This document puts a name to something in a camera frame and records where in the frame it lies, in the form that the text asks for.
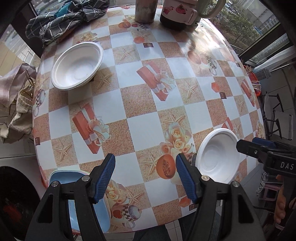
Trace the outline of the operator hand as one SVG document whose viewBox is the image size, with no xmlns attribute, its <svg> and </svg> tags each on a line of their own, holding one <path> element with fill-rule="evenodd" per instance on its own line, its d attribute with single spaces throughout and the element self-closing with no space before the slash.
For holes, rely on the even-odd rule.
<svg viewBox="0 0 296 241">
<path fill-rule="evenodd" d="M 282 185 L 277 195 L 276 206 L 274 211 L 274 221 L 277 224 L 280 224 L 285 217 L 286 198 L 283 194 L 283 190 L 284 186 Z"/>
</svg>

